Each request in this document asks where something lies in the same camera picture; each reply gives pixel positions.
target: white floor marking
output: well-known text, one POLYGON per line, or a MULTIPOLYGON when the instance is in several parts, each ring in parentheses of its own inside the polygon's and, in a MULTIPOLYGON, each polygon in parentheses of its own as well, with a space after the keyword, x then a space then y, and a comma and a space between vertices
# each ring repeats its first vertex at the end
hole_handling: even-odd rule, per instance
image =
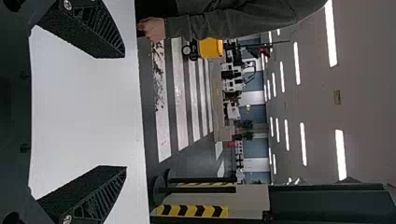
POLYGON ((190 91, 191 91, 191 113, 192 113, 192 134, 194 142, 201 138, 199 133, 199 118, 198 118, 198 95, 197 95, 197 81, 196 81, 196 62, 189 60, 189 73, 190 73, 190 91))
POLYGON ((217 142, 215 145, 215 149, 216 149, 216 161, 218 161, 219 157, 223 151, 222 142, 217 142))
POLYGON ((172 39, 172 61, 174 67, 177 139, 179 150, 182 150, 189 145, 186 111, 186 90, 184 87, 184 71, 181 47, 181 38, 172 39))
POLYGON ((154 90, 157 122, 158 159, 160 162, 172 156, 169 130, 168 96, 166 89, 165 50, 163 41, 155 46, 152 55, 154 72, 154 90))
POLYGON ((209 111, 209 131, 213 132, 213 118, 212 118, 212 95, 210 94, 212 85, 210 85, 209 62, 205 60, 205 75, 206 75, 206 99, 209 111))
POLYGON ((205 92, 205 82, 204 82, 204 61, 202 59, 198 60, 199 66, 199 86, 201 94, 201 108, 202 108, 202 129, 204 136, 207 136, 207 114, 206 114, 206 92, 205 92))
POLYGON ((221 162, 221 166, 218 170, 218 177, 224 177, 225 175, 225 166, 224 166, 224 161, 221 162))

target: yellow and black striped barrier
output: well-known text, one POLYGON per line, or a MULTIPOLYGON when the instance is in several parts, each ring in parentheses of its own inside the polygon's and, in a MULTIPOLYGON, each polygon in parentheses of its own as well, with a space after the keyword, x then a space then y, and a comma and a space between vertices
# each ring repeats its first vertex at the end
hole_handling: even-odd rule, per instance
POLYGON ((233 183, 179 183, 178 188, 224 188, 233 187, 233 183))
POLYGON ((228 206, 214 205, 171 205, 156 208, 158 217, 227 218, 228 206))

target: gray sleeve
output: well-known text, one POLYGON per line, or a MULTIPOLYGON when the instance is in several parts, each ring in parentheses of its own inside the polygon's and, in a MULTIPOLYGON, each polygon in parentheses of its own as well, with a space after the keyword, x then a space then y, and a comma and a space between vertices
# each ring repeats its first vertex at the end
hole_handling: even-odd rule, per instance
POLYGON ((226 9, 206 12, 203 15, 181 16, 167 19, 169 38, 184 37, 203 40, 208 37, 232 39, 255 35, 290 25, 290 19, 255 16, 244 11, 226 9))

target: person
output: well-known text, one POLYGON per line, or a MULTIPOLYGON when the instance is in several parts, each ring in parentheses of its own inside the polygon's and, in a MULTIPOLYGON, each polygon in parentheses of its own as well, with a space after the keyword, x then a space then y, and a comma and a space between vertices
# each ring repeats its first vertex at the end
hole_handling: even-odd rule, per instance
POLYGON ((323 8, 327 1, 162 0, 153 6, 136 7, 136 27, 152 42, 176 37, 187 41, 233 39, 296 24, 323 8))

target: gray floor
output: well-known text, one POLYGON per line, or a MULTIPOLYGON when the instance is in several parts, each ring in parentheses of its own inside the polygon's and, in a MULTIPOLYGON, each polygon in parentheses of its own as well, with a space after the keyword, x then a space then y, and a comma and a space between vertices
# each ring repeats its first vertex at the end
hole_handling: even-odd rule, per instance
MULTIPOLYGON (((163 175, 163 173, 172 168, 176 171, 177 176, 180 177, 217 177, 218 169, 221 162, 224 161, 225 175, 228 175, 231 170, 231 151, 223 150, 220 158, 216 160, 216 150, 213 133, 201 138, 199 141, 193 143, 192 140, 192 123, 191 111, 187 110, 188 117, 188 132, 190 146, 179 151, 177 148, 177 118, 175 110, 175 85, 173 80, 172 69, 172 50, 171 41, 167 40, 165 45, 165 64, 166 64, 166 83, 168 91, 168 108, 169 108, 169 123, 172 156, 165 161, 159 162, 158 144, 157 144, 157 124, 156 124, 156 109, 155 109, 155 90, 153 85, 153 69, 152 69, 152 47, 146 38, 138 40, 139 49, 139 70, 140 70, 140 84, 142 95, 142 111, 143 111, 143 128, 144 128, 144 142, 146 149, 146 165, 147 165, 147 181, 148 193, 150 192, 150 184, 153 177, 163 175)), ((185 87, 186 95, 190 96, 189 83, 189 63, 188 59, 183 59, 185 72, 185 87)), ((191 108, 191 99, 186 97, 187 108, 191 108)), ((200 123, 202 108, 199 106, 200 123)), ((200 133, 202 136, 203 128, 201 125, 200 133)))

